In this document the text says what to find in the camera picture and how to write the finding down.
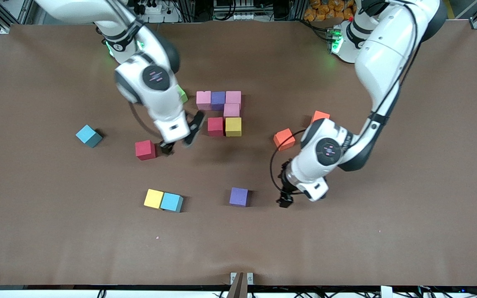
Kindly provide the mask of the red foam block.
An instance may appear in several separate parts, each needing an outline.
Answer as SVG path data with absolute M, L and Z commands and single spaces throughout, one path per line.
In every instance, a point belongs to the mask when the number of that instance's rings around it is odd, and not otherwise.
M 150 140 L 136 142 L 135 156 L 141 161 L 154 159 L 157 157 L 157 147 Z
M 207 133 L 210 137 L 224 136 L 224 118 L 210 117 L 207 119 Z

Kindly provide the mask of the yellow foam block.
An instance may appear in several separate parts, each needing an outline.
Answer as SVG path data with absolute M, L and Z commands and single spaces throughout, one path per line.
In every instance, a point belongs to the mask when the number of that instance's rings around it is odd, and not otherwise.
M 242 136 L 242 118 L 227 117 L 225 118 L 225 135 L 226 137 Z
M 161 209 L 164 192 L 148 189 L 143 205 L 149 208 Z

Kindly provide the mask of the purple foam block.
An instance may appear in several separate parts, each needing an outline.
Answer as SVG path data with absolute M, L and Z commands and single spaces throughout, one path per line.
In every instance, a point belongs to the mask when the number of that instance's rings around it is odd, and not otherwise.
M 224 105 L 226 103 L 226 92 L 211 92 L 210 99 L 210 109 L 213 111 L 222 111 L 224 110 Z
M 248 207 L 248 189 L 233 187 L 230 193 L 229 205 Z

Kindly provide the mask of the cyan foam block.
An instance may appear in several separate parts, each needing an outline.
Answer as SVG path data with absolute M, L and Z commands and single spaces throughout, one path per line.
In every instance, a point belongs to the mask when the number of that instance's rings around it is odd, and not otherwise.
M 94 130 L 89 125 L 85 125 L 81 130 L 79 130 L 75 136 L 87 147 L 94 148 L 100 141 L 102 141 L 102 136 Z
M 184 198 L 182 196 L 165 192 L 161 199 L 160 208 L 163 211 L 180 213 L 183 201 Z

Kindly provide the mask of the brown table cover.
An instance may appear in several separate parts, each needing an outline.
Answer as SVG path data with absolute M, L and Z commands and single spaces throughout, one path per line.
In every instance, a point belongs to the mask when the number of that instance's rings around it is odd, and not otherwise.
M 160 25 L 188 93 L 243 93 L 241 137 L 147 161 L 150 139 L 93 25 L 0 36 L 0 284 L 477 285 L 477 30 L 424 42 L 367 164 L 324 200 L 280 208 L 273 136 L 314 111 L 359 132 L 371 109 L 353 66 L 300 23 Z M 87 147 L 85 125 L 103 138 Z M 248 207 L 229 205 L 248 189 Z M 180 213 L 143 205 L 148 189 Z

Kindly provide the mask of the white power strip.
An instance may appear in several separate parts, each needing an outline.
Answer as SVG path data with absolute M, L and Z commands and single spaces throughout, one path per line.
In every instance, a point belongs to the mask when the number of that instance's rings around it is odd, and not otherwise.
M 147 23 L 179 23 L 182 16 L 173 0 L 134 0 L 139 16 Z

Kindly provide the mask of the white equipment rack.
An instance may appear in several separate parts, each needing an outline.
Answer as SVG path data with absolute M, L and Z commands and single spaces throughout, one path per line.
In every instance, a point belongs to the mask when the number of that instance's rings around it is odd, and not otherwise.
M 213 0 L 212 15 L 216 21 L 253 20 L 263 8 L 263 0 Z

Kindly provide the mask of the pile of orange objects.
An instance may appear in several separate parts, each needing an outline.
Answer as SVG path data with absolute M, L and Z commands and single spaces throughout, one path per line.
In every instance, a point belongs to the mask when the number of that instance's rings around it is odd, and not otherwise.
M 308 22 L 333 18 L 351 21 L 357 8 L 355 0 L 309 0 L 303 19 Z

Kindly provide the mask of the silver metal bracket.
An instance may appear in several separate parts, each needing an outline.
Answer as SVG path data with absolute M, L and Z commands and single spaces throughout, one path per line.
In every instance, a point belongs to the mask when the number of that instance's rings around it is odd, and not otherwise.
M 230 273 L 231 286 L 226 298 L 248 298 L 248 287 L 254 285 L 253 273 Z

